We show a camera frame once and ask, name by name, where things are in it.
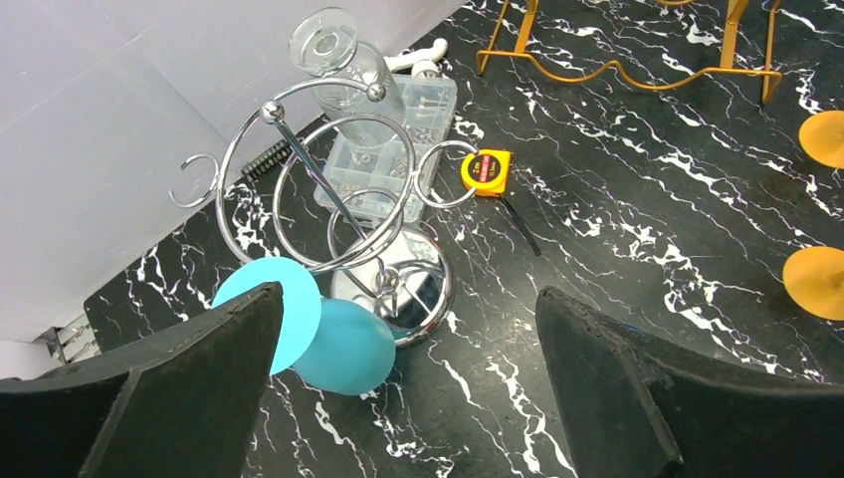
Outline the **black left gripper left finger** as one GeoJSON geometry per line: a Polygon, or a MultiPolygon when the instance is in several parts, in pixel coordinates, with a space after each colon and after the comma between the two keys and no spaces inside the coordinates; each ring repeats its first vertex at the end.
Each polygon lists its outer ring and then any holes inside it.
{"type": "Polygon", "coordinates": [[[284,316],[261,284],[184,323],[1,382],[5,477],[238,477],[284,316]]]}

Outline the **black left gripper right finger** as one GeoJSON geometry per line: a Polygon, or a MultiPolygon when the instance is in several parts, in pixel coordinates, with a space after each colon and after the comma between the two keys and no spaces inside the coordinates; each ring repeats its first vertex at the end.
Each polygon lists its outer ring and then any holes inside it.
{"type": "Polygon", "coordinates": [[[535,321],[581,477],[839,477],[843,388],[711,358],[554,287],[535,321]]]}

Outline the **blue plastic goblet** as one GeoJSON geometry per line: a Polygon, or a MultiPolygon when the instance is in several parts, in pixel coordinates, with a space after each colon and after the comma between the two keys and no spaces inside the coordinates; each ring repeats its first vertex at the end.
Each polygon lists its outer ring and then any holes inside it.
{"type": "Polygon", "coordinates": [[[291,369],[312,387],[349,396],[387,380],[396,360],[390,328],[355,302],[324,298],[314,276],[293,259],[265,257],[241,266],[224,280],[212,306],[269,282],[280,283],[283,293],[270,375],[291,369]]]}

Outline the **orange plastic goblet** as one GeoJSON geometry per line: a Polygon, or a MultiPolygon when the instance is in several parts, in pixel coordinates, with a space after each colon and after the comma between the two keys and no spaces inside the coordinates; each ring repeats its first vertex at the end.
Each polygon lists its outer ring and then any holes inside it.
{"type": "Polygon", "coordinates": [[[818,318],[843,321],[843,251],[814,246],[791,254],[782,268],[788,296],[818,318]]]}
{"type": "Polygon", "coordinates": [[[842,111],[826,111],[805,120],[798,131],[798,141],[814,161],[834,168],[843,168],[842,111]]]}

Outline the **chrome spiral glass rack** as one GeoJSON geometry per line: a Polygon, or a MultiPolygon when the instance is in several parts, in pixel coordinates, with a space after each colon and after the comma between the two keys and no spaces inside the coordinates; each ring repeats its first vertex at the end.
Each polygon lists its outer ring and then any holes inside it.
{"type": "Polygon", "coordinates": [[[295,93],[328,86],[361,92],[370,103],[383,97],[380,84],[368,85],[349,79],[311,79],[287,87],[247,117],[231,139],[223,159],[217,159],[209,153],[196,153],[181,163],[182,169],[200,160],[208,160],[213,164],[214,174],[200,197],[182,201],[174,191],[170,191],[169,199],[182,209],[195,208],[212,199],[218,227],[227,247],[242,263],[250,262],[251,256],[235,240],[225,217],[226,174],[241,140],[258,120],[277,127],[291,151],[282,166],[273,193],[274,228],[282,246],[310,272],[331,273],[331,296],[357,302],[382,319],[392,330],[399,348],[417,346],[431,339],[450,313],[454,299],[454,272],[444,251],[434,239],[414,227],[406,226],[404,207],[413,197],[436,209],[454,208],[472,199],[475,192],[469,190],[459,199],[436,201],[424,189],[423,175],[433,156],[442,150],[458,148],[472,154],[479,151],[464,141],[444,140],[418,154],[406,128],[375,113],[356,113],[331,120],[305,139],[298,139],[285,122],[283,101],[295,93]],[[398,191],[367,185],[350,192],[340,192],[310,155],[310,144],[323,133],[355,121],[380,124],[396,134],[406,159],[398,191]],[[326,225],[330,253],[326,261],[317,261],[298,251],[279,223],[281,195],[291,169],[297,163],[306,169],[318,189],[326,194],[334,206],[326,225]]]}

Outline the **clear glass wine glass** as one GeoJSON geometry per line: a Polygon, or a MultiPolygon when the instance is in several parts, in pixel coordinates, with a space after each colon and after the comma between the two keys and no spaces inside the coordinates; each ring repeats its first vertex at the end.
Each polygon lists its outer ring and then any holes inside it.
{"type": "Polygon", "coordinates": [[[358,37],[356,22],[343,9],[322,8],[304,18],[291,35],[289,53],[293,64],[314,78],[364,84],[362,90],[338,85],[312,88],[329,119],[368,114],[404,123],[406,108],[401,90],[384,57],[358,37]],[[367,95],[371,85],[379,90],[374,100],[367,95]]]}

